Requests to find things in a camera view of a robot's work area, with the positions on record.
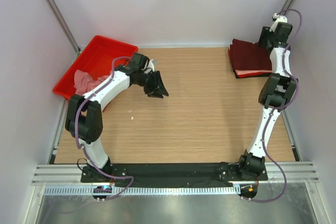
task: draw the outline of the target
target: wall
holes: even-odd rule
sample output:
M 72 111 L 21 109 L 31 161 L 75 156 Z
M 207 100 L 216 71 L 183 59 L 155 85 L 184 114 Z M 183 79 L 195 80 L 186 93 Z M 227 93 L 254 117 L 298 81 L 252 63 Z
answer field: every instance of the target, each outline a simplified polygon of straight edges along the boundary
M 22 223 L 62 99 L 52 88 L 75 53 L 45 0 L 0 0 L 0 222 Z
M 103 35 L 137 46 L 257 41 L 285 0 L 55 0 L 80 46 Z
M 291 70 L 299 78 L 300 93 L 288 108 L 289 120 L 303 160 L 312 160 L 329 206 L 336 205 L 336 23 L 334 0 L 296 0 L 303 27 L 291 52 Z M 298 16 L 288 15 L 297 27 Z M 332 218 L 336 223 L 334 209 Z

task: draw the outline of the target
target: black cable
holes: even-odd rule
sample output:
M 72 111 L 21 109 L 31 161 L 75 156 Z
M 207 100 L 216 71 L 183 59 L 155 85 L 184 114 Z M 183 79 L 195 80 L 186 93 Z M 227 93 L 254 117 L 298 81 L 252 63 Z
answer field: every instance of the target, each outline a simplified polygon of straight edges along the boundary
M 86 158 L 83 158 L 83 157 L 77 160 L 77 167 L 78 167 L 78 169 L 80 169 L 81 171 L 83 171 L 83 169 L 80 168 L 80 166 L 79 166 L 79 161 L 80 161 L 81 159 L 84 159 L 84 160 L 86 161 L 86 164 L 88 164 L 88 161 L 87 161 Z

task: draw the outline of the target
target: white vent strip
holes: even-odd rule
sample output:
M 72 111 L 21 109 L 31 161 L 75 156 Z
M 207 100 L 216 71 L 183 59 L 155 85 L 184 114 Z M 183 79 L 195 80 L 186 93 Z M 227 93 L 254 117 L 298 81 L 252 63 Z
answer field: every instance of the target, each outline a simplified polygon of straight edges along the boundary
M 97 186 L 47 186 L 45 196 L 87 196 L 105 195 L 106 193 L 93 193 Z M 117 194 L 122 188 L 112 188 L 111 195 Z M 221 195 L 221 194 L 240 194 L 239 185 L 234 187 L 216 188 L 128 188 L 122 195 L 124 196 L 164 196 L 164 195 Z

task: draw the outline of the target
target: maroon cloth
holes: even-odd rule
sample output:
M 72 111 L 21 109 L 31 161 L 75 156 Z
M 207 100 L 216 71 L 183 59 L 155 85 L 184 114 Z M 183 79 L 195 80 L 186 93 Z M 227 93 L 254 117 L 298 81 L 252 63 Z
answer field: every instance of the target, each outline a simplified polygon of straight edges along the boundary
M 258 47 L 258 43 L 233 39 L 230 52 L 235 70 L 272 70 L 269 52 L 266 48 Z

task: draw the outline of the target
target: gray floor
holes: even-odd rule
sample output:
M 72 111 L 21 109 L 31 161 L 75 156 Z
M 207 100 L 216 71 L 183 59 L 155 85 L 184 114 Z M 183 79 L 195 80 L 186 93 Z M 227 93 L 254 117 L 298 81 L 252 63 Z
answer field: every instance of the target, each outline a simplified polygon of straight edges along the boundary
M 261 184 L 257 198 L 277 196 L 282 184 Z M 318 223 L 304 184 L 289 184 L 277 201 L 262 204 L 237 195 L 121 197 L 90 203 L 91 196 L 44 196 L 38 224 L 313 224 Z M 71 214 L 60 211 L 76 210 Z

